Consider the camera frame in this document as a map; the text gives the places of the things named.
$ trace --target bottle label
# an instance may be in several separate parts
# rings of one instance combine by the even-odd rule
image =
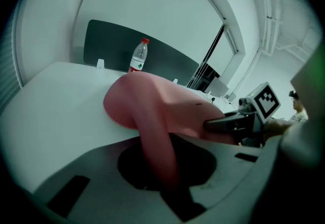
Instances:
[[[143,68],[144,62],[132,58],[128,72],[139,72]]]

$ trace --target dark gray panel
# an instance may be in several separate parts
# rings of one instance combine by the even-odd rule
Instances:
[[[105,61],[105,68],[127,72],[132,54],[141,39],[150,40],[144,72],[168,80],[178,79],[187,85],[199,64],[173,47],[139,31],[103,21],[88,23],[84,62],[96,65],[98,59]]]

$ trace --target ceiling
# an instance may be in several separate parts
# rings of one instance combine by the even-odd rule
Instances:
[[[322,27],[307,0],[254,0],[257,9],[260,49],[271,56],[287,51],[305,62],[322,38]]]

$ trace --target white bracket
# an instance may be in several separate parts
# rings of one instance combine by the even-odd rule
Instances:
[[[96,69],[104,69],[105,66],[104,66],[104,60],[103,59],[98,59],[97,61],[97,66],[96,66]]]

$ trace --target black hole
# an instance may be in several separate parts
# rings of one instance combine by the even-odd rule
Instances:
[[[235,155],[235,157],[240,158],[240,159],[245,160],[245,161],[250,161],[250,162],[253,162],[253,163],[255,163],[256,160],[257,160],[257,156],[250,155],[250,154],[244,154],[244,153],[237,153]]]
[[[124,179],[137,189],[158,190],[168,206],[182,221],[192,219],[205,208],[192,200],[189,187],[207,182],[216,169],[216,158],[209,151],[170,134],[180,172],[180,187],[173,193],[161,189],[147,166],[141,143],[126,149],[118,159],[117,168]]]

